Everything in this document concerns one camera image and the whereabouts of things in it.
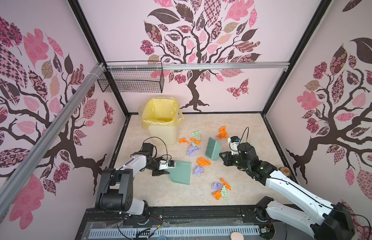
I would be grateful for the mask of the mint green hand broom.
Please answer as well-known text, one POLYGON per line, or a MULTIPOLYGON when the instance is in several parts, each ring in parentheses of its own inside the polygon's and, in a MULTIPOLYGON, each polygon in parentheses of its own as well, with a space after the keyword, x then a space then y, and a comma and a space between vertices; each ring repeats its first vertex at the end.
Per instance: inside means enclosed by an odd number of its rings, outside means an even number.
POLYGON ((209 138, 208 145, 205 151, 206 157, 210 158, 213 161, 217 161, 220 158, 221 151, 221 144, 213 138, 209 138))

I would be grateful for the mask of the mint green dustpan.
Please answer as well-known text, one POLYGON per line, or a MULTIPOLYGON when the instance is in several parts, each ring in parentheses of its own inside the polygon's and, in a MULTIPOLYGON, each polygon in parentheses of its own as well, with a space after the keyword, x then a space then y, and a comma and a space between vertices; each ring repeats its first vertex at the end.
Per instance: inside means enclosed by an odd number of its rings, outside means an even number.
POLYGON ((170 170, 170 180, 173 183, 190 185, 192 163, 175 161, 175 167, 170 170))

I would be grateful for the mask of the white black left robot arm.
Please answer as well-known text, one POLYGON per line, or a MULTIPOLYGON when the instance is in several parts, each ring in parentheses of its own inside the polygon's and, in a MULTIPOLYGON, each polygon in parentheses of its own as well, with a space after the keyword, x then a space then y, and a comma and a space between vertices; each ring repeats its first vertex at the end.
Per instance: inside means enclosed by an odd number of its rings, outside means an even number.
POLYGON ((168 174, 176 167, 176 162, 168 154, 157 157, 156 147, 144 143, 138 152, 120 168, 103 170, 97 192, 95 207, 106 213, 122 212, 130 215, 144 215, 147 202, 134 198, 133 180, 136 174, 146 169, 152 171, 153 177, 168 174))

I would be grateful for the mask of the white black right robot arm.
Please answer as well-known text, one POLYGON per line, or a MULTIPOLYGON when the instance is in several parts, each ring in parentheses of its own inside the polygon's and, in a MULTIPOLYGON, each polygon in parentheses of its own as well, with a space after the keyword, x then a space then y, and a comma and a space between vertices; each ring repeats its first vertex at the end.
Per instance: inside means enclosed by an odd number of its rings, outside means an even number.
POLYGON ((316 240, 350 240, 354 237, 351 213, 343 203, 332 204, 295 183, 274 165, 260 160, 250 143, 242 143, 238 137, 229 139, 228 143, 230 151, 220 153, 225 166, 237 167, 296 205, 292 208, 265 196, 254 210, 257 220, 284 222, 316 240))

